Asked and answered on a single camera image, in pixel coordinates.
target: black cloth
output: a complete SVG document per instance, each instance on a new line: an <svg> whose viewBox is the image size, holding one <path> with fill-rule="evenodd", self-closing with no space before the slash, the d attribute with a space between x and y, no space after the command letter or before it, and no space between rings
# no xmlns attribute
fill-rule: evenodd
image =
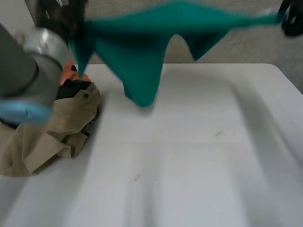
<svg viewBox="0 0 303 227"><path fill-rule="evenodd" d="M91 82L89 81L67 79L65 83L59 87L56 100L73 98L80 90L86 90L90 84Z"/></svg>

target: pile of clothes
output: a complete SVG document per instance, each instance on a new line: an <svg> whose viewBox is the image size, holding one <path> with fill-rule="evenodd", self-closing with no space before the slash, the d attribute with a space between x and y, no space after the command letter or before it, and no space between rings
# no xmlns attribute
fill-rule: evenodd
<svg viewBox="0 0 303 227"><path fill-rule="evenodd" d="M87 75L80 80L68 62L47 125L16 125L0 119L0 175L31 176L56 157L75 158L90 136L100 103L95 84Z"/></svg>

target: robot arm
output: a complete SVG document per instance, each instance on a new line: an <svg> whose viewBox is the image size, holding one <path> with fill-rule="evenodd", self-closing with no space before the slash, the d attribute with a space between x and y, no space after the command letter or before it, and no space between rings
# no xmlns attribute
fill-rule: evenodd
<svg viewBox="0 0 303 227"><path fill-rule="evenodd" d="M39 0L37 28L20 47L0 24L0 118L47 122L68 57L81 35L86 0Z"/></svg>
<svg viewBox="0 0 303 227"><path fill-rule="evenodd" d="M287 19L282 23L286 36L294 37L303 34L303 0L284 0L279 12L284 15L289 8Z"/></svg>

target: black object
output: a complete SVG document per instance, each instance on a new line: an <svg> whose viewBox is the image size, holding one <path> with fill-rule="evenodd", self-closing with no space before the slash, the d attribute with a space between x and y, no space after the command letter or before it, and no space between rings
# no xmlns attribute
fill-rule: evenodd
<svg viewBox="0 0 303 227"><path fill-rule="evenodd" d="M284 0L279 10L284 15L289 8L289 15L282 23L286 36L294 37L303 34L303 0Z"/></svg>
<svg viewBox="0 0 303 227"><path fill-rule="evenodd" d="M66 43L81 36L84 9L88 0L38 0L36 7L37 27L45 27L60 35Z"/></svg>
<svg viewBox="0 0 303 227"><path fill-rule="evenodd" d="M67 79L65 83L59 87L56 100L73 98L80 90L86 90L90 84L91 82L89 81Z"/></svg>

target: wall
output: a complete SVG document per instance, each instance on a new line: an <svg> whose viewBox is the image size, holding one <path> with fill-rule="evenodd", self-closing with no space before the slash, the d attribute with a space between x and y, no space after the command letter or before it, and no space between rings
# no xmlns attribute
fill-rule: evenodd
<svg viewBox="0 0 303 227"><path fill-rule="evenodd" d="M34 24L23 0L1 0L0 23L11 34L28 29Z"/></svg>

